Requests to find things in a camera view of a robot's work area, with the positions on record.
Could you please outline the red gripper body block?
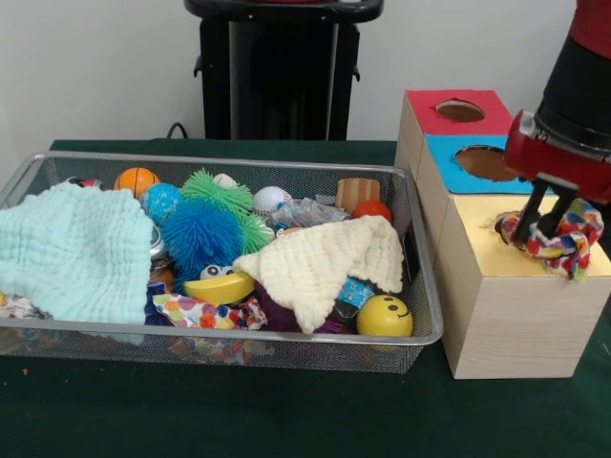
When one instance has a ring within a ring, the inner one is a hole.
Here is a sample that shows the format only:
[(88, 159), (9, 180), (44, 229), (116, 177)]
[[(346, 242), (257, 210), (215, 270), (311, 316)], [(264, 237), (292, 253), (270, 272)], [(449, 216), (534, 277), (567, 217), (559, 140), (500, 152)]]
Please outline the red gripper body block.
[(531, 112), (519, 112), (512, 122), (504, 166), (528, 181), (540, 179), (588, 200), (610, 202), (610, 147), (557, 136), (541, 127)]

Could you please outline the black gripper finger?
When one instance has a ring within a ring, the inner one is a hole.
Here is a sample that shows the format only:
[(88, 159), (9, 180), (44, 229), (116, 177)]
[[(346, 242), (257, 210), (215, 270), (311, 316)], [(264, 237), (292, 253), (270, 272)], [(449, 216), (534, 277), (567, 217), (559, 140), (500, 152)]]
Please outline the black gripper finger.
[(562, 217), (569, 210), (575, 198), (576, 192), (574, 190), (558, 192), (558, 199), (552, 210), (543, 215), (538, 222), (538, 229), (545, 237), (553, 237), (555, 235)]
[(515, 242), (525, 244), (529, 238), (530, 226), (540, 219), (538, 208), (547, 192), (546, 182), (534, 182), (533, 192), (526, 202), (515, 230)]

